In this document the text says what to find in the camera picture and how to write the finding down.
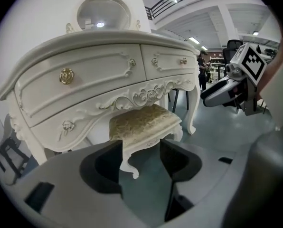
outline curved table leg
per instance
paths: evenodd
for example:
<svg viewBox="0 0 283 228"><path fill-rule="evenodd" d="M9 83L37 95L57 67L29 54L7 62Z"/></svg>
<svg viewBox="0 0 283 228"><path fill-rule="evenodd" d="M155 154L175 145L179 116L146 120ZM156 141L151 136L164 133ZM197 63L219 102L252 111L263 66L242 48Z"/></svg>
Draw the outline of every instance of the curved table leg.
<svg viewBox="0 0 283 228"><path fill-rule="evenodd" d="M35 139L29 140L27 146L39 165L42 165L44 162L47 161L45 148L37 140Z"/></svg>
<svg viewBox="0 0 283 228"><path fill-rule="evenodd" d="M122 164L120 166L120 170L133 173L133 178L137 179L138 176L139 176L139 173L138 173L138 170L135 167L131 166L128 163L128 159L130 157L131 157L131 155L127 155L125 153L123 154L123 161L122 161Z"/></svg>
<svg viewBox="0 0 283 228"><path fill-rule="evenodd" d="M189 111L187 115L187 130L189 134L194 134L195 127L192 126L193 118L195 116L195 112L198 108L200 98L200 88L198 79L195 81L195 86L193 90L189 91Z"/></svg>

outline gray floor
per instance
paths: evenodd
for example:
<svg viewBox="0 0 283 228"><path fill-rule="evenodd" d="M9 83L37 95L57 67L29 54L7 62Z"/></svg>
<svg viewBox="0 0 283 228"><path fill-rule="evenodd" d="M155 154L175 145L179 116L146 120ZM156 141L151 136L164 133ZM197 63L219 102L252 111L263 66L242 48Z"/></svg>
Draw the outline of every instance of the gray floor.
<svg viewBox="0 0 283 228"><path fill-rule="evenodd" d="M171 92L169 110L172 110L173 101L174 91ZM251 143L275 128L269 111L247 117L232 107L208 108L201 101L193 123L196 132L189 135L185 127L187 109L184 91L179 92L175 113L183 120L182 142L223 151L237 151L240 145ZM131 173L120 171L123 200L144 223L157 227L164 223L171 188L171 180L159 158L159 149L153 147L136 152L129 163L139 170L140 176L134 180Z"/></svg>

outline carved relief decoration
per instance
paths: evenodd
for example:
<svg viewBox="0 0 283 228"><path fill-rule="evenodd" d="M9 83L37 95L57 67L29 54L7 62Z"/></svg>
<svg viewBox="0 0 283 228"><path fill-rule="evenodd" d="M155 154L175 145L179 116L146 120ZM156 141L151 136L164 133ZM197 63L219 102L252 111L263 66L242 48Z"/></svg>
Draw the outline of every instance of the carved relief decoration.
<svg viewBox="0 0 283 228"><path fill-rule="evenodd" d="M78 121L90 120L88 124L89 130L92 129L97 120L103 116L110 114L111 112L118 110L131 110L132 108L142 108L146 105L151 106L164 95L170 92L173 88L181 88L184 90L191 90L194 87L194 81L188 78L182 78L177 80L166 80L163 84L150 84L136 90L131 87L126 89L125 92L119 94L105 103L96 103L93 111L86 109L77 110L77 115L73 119L66 119L59 127L59 134L57 136L57 142L60 141L62 136L66 136L69 132L68 127L64 129L64 122L68 122L68 126L74 128Z"/></svg>
<svg viewBox="0 0 283 228"><path fill-rule="evenodd" d="M136 29L137 30L140 30L140 27L141 27L140 23L141 22L139 20L136 21Z"/></svg>
<svg viewBox="0 0 283 228"><path fill-rule="evenodd" d="M133 73L132 70L136 66L136 61L133 58L131 58L130 55L125 54L123 52L121 52L121 53L113 53L111 55L106 54L105 56L114 56L114 55L122 56L122 57L127 59L128 67L122 74L114 75L113 77L109 77L109 78L104 78L104 79L99 80L99 81L89 82L88 84L82 85L80 87L76 87L75 89L73 89L74 93L75 92L79 92L81 90L84 90L86 88L92 87L94 85L106 83L107 81L113 81L113 80L116 80L116 79L121 79L121 78L124 78L124 77L129 77ZM56 97L54 97L52 99L49 99L48 101L45 101L42 104L38 105L37 108L28 111L27 109L25 109L23 107L23 102L22 102L22 91L28 85L29 85L29 83L28 84L22 84L21 86L18 86L18 104L19 104L20 109L22 110L22 112L24 112L24 114L26 116L30 117L30 118L34 114L36 114L39 111L41 111L43 108L53 104L54 102L56 102L56 101L58 101L58 100L60 100L60 99L62 99L64 97L66 97L69 94L69 92L67 92L67 93L62 93L60 95L57 95Z"/></svg>
<svg viewBox="0 0 283 228"><path fill-rule="evenodd" d="M160 72L161 72L161 71L166 71L166 70L192 69L190 66L189 66L189 67L188 67L188 66L187 66L187 67L181 66L181 67L162 68L162 67L159 66L159 60L158 60L159 55L160 55L160 53L154 54L154 58L152 58L151 62L152 62L152 65L155 66L156 69L157 69L158 71L160 71ZM183 60L183 59L180 59L179 62L180 62L180 65L181 65L181 64L187 64L187 59L186 59L186 58L184 58L184 60Z"/></svg>
<svg viewBox="0 0 283 228"><path fill-rule="evenodd" d="M16 116L9 110L10 115L10 125L15 130L16 136L19 140L27 140L24 136L24 131L22 131L22 127L20 126L19 122L17 121Z"/></svg>
<svg viewBox="0 0 283 228"><path fill-rule="evenodd" d="M71 34L71 33L74 33L74 32L75 32L75 30L74 30L73 26L70 23L67 23L66 24L66 33Z"/></svg>
<svg viewBox="0 0 283 228"><path fill-rule="evenodd" d="M155 144L157 144L160 140L159 139L155 139L153 141L150 141L146 144L146 146L154 146Z"/></svg>

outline chair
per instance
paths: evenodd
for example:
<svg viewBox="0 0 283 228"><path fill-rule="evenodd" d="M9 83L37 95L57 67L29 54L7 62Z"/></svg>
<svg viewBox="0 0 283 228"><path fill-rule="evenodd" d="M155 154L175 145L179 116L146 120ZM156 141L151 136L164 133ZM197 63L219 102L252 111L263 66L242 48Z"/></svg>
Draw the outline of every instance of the chair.
<svg viewBox="0 0 283 228"><path fill-rule="evenodd" d="M138 178L138 170L128 163L128 159L134 152L155 146L168 134L180 141L183 131L179 123L178 116L156 104L113 117L110 120L110 140L123 141L120 169L132 172L133 178Z"/></svg>
<svg viewBox="0 0 283 228"><path fill-rule="evenodd" d="M176 108L176 104L177 104L178 96L179 96L179 90L178 89L173 89L173 90L176 91L173 109L172 109L172 112L175 113L175 108ZM187 101L187 110L189 110L189 93L188 93L188 91L186 91L186 101Z"/></svg>
<svg viewBox="0 0 283 228"><path fill-rule="evenodd" d="M223 57L225 65L229 64L236 51L243 45L241 40L229 40L227 43L227 48L223 49ZM218 79L220 80L220 71L218 71Z"/></svg>
<svg viewBox="0 0 283 228"><path fill-rule="evenodd" d="M7 115L4 120L3 138L0 142L0 154L5 158L12 171L9 168L5 168L1 161L0 167L5 172L5 181L8 185L13 184L17 178L21 177L20 171L23 164L27 163L29 159L28 156L18 149L20 143L21 141L17 139L16 133L10 125L10 116ZM12 149L16 154L18 154L18 157L12 160L7 154L9 149Z"/></svg>

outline ceiling light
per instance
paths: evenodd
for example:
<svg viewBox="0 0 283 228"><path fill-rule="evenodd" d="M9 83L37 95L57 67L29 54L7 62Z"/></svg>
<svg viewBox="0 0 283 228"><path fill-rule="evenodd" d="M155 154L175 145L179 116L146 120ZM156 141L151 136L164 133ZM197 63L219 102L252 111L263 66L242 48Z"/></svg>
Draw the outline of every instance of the ceiling light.
<svg viewBox="0 0 283 228"><path fill-rule="evenodd" d="M102 22L99 22L99 23L97 23L97 25L96 25L98 28L101 28L101 27L104 27L104 23L102 23Z"/></svg>
<svg viewBox="0 0 283 228"><path fill-rule="evenodd" d="M193 37L190 37L189 39L192 40L194 43L199 44L199 41L195 40Z"/></svg>

